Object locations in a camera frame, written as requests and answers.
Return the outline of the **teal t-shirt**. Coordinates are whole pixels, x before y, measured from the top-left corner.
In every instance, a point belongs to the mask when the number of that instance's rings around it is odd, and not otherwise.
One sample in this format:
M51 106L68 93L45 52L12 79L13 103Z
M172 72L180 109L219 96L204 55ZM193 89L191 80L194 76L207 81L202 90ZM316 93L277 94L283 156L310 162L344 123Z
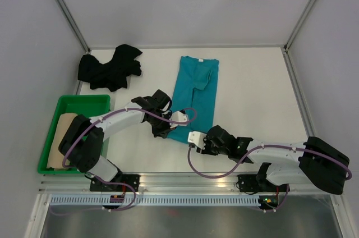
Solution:
M197 117L187 126L178 126L168 138L186 143L191 131L207 132L213 126L219 61L182 56L172 96L173 112L191 107Z

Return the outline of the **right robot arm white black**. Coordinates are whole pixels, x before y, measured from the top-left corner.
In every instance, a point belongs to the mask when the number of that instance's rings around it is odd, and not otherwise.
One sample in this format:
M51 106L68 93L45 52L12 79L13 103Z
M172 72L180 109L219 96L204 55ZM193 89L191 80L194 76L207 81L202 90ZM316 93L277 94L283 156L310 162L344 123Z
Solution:
M199 154L224 155L234 161L228 175L241 164L258 165L255 181L262 192L284 185L313 184L326 193L341 195L345 182L352 178L349 158L315 136L301 143L271 144L235 137L214 126L206 133L189 133L188 143Z

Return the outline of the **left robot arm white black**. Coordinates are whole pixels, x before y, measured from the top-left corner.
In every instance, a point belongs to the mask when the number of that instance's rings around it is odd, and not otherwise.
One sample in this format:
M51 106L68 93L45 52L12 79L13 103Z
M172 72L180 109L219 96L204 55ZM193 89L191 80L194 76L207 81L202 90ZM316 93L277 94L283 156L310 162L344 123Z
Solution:
M172 101L157 90L152 96L136 97L121 109L87 118L77 115L70 123L58 150L63 167L73 167L91 175L91 191L124 191L129 180L102 155L103 143L110 136L133 125L147 122L154 137L166 138L175 126L169 122Z

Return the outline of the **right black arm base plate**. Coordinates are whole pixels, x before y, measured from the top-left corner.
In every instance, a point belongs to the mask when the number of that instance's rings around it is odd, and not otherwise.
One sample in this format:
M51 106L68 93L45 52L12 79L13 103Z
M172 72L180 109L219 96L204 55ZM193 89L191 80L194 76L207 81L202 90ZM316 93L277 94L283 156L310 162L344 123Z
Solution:
M257 194L257 193L285 193L287 185L274 185L265 178L257 179L255 174L237 175L236 188L241 193Z

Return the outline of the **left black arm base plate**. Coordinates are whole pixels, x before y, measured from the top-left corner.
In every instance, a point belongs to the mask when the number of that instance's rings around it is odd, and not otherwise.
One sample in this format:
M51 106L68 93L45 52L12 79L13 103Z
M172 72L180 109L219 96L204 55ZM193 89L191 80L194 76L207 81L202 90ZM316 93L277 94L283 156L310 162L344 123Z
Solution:
M90 191L91 192L130 192L131 190L126 186L132 187L138 192L140 185L140 175L123 173L117 175L110 182L101 182L97 178L91 178Z

